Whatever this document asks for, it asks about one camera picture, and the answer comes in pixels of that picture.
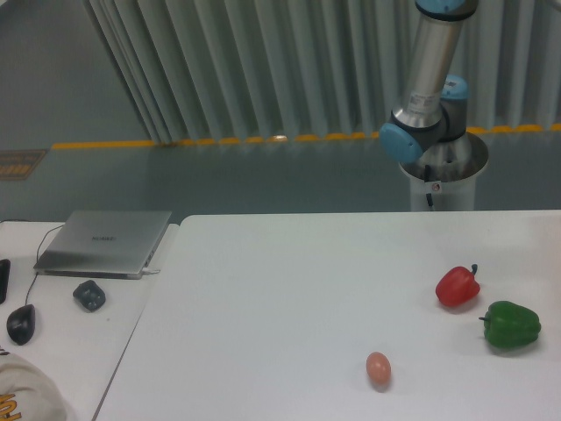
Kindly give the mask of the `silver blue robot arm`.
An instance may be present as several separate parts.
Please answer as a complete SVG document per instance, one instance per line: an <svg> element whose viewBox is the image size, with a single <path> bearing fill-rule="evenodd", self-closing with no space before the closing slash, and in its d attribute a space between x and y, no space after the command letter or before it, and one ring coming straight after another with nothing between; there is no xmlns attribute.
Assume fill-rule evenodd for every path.
<svg viewBox="0 0 561 421"><path fill-rule="evenodd" d="M464 21L477 1L416 1L420 19L408 76L390 119L380 128L380 143L400 163L419 160L439 140L449 137L451 123L443 88Z"/></svg>

